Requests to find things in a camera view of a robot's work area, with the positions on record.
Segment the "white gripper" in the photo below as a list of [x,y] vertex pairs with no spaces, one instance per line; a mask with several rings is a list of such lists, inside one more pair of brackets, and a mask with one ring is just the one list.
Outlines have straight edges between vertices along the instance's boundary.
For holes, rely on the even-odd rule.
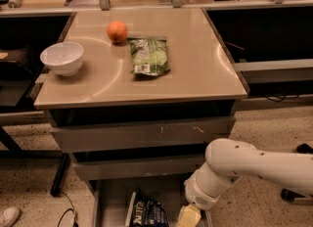
[[176,227],[196,227],[201,220],[201,210],[211,209],[219,200],[205,194],[196,180],[189,178],[184,182],[188,205],[180,209]]

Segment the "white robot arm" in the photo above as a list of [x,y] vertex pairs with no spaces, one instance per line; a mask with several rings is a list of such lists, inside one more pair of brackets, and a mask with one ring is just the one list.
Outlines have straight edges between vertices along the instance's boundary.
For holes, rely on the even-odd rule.
[[310,198],[313,196],[312,148],[302,144],[295,153],[280,153],[225,138],[210,142],[204,163],[184,182],[188,203],[181,207],[175,227],[196,227],[220,196],[246,176],[281,186],[286,197]]

